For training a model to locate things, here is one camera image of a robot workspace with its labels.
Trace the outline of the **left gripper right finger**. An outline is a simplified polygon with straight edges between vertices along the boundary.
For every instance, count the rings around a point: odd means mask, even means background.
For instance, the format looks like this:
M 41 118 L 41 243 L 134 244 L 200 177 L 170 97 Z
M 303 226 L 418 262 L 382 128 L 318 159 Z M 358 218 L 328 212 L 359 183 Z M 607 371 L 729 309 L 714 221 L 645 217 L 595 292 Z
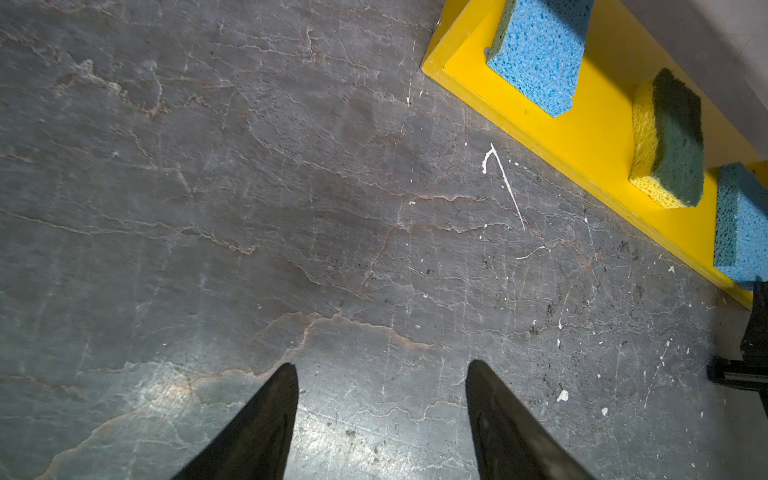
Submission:
M 475 359 L 465 381 L 481 479 L 590 479 L 490 366 Z

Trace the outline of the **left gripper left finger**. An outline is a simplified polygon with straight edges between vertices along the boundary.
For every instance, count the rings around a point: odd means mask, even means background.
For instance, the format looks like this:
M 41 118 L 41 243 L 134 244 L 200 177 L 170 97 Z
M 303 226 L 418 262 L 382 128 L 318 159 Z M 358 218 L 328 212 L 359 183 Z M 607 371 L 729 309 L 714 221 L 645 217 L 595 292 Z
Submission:
M 282 479 L 299 400 L 296 367 L 282 364 L 176 479 Z

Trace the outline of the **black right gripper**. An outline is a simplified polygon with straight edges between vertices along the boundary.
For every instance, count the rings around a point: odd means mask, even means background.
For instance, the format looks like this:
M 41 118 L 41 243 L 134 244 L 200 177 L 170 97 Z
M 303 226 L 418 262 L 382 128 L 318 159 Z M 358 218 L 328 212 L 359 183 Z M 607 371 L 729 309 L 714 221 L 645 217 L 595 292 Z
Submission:
M 721 386 L 756 392 L 767 411 L 767 282 L 755 281 L 753 303 L 740 349 L 741 360 L 715 357 L 707 378 Z

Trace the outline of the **blue sponge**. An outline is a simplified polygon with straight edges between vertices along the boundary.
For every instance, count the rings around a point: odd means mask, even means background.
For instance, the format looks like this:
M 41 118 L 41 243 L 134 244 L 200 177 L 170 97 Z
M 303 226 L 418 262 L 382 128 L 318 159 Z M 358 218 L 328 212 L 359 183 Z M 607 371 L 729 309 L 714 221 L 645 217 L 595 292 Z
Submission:
M 486 64 L 552 118 L 573 106 L 593 0 L 510 0 Z
M 741 163 L 719 169 L 714 266 L 749 291 L 767 280 L 767 189 Z

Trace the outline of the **dark green sponge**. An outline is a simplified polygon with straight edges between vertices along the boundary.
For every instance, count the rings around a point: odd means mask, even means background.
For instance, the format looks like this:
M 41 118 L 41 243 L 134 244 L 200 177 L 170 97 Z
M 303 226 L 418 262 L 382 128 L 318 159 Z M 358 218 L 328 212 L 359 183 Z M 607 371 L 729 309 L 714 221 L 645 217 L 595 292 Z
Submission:
M 696 207 L 704 188 L 700 97 L 668 68 L 635 90 L 629 182 L 664 209 Z

